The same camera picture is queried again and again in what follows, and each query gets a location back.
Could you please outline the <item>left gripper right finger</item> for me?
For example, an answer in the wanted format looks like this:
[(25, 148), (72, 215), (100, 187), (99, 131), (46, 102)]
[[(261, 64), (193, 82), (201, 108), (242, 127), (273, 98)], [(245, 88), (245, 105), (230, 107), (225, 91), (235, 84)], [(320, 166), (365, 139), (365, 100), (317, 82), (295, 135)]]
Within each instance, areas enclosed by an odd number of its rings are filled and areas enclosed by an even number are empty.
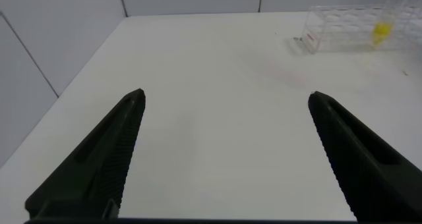
[(334, 98), (313, 92), (308, 107), (356, 219), (420, 222), (421, 170)]

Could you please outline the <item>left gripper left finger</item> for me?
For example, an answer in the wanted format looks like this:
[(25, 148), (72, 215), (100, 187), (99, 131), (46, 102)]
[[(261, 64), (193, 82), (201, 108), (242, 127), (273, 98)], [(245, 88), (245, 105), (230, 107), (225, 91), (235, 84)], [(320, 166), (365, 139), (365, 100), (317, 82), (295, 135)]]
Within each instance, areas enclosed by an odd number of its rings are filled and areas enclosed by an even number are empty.
[(143, 90), (125, 95), (29, 196), (30, 218), (117, 217), (145, 105)]

